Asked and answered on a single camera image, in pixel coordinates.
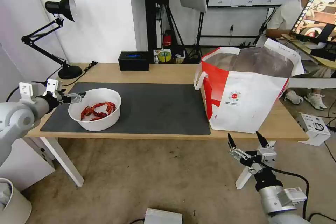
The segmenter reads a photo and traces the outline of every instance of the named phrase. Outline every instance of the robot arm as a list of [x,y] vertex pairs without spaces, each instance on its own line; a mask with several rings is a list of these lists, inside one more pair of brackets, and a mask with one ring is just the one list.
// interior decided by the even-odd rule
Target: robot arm
[[86,94],[63,94],[59,81],[49,79],[45,93],[35,97],[37,85],[20,82],[20,101],[0,103],[0,166],[10,155],[12,143],[36,127],[45,114],[59,104],[78,103]]
[[307,224],[308,221],[298,215],[290,213],[296,209],[296,205],[304,202],[307,197],[299,187],[283,188],[280,180],[277,180],[272,168],[277,153],[267,140],[257,132],[261,147],[258,150],[242,151],[238,149],[229,137],[230,154],[241,164],[248,167],[249,172],[256,179],[255,189],[261,197],[261,204],[270,224]]

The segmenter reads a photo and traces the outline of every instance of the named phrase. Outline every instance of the black desk lamp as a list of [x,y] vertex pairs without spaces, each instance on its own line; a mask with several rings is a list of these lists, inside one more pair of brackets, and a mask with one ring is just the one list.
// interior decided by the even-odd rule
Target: black desk lamp
[[[56,61],[58,64],[62,66],[62,69],[58,72],[58,76],[61,79],[73,79],[82,74],[82,69],[79,66],[71,66],[67,63],[66,60],[63,60],[61,58],[58,58],[57,56],[48,53],[47,51],[43,50],[41,47],[38,47],[35,45],[35,41],[47,36],[48,34],[58,30],[63,26],[64,19],[61,18],[61,14],[66,17],[67,19],[71,21],[75,21],[75,17],[77,15],[76,13],[76,4],[74,0],[61,0],[60,2],[46,2],[45,3],[45,9],[54,15],[56,19],[52,21],[51,23],[43,26],[41,29],[38,29],[37,31],[22,37],[22,42],[32,48],[34,48],[36,51],[39,51],[40,53],[44,54],[48,58],[52,59],[53,61]],[[44,30],[45,28],[57,24],[57,27],[45,32],[45,33],[39,33],[38,32]]]

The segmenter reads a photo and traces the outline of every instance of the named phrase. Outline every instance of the shopping bag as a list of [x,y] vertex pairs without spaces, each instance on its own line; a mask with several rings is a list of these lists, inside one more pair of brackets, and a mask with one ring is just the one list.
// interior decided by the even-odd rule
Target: shopping bag
[[262,48],[220,47],[205,55],[194,86],[204,87],[212,129],[255,133],[289,77],[303,73],[298,53],[268,39]]

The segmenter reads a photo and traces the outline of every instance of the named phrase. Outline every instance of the red crayfish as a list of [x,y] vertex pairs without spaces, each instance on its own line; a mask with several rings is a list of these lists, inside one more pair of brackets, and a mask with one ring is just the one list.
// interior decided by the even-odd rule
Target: red crayfish
[[[96,112],[95,111],[95,108],[98,108],[98,107],[101,107],[101,106],[104,106],[104,105],[107,105],[107,108],[106,108],[106,113],[104,112]],[[82,112],[81,112],[81,115],[80,115],[80,119],[83,120],[85,116],[89,116],[91,114],[93,114],[95,117],[92,117],[92,119],[90,121],[96,121],[96,120],[99,120],[99,119],[102,119],[108,115],[110,115],[112,112],[114,112],[116,109],[116,105],[110,101],[106,101],[104,103],[97,103],[96,105],[93,105],[92,107],[89,107],[87,106]]]

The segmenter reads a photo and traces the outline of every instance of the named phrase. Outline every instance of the black tissue box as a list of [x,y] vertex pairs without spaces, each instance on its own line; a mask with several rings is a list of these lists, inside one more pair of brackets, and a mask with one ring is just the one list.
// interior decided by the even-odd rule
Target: black tissue box
[[121,52],[119,56],[120,71],[148,71],[149,52]]

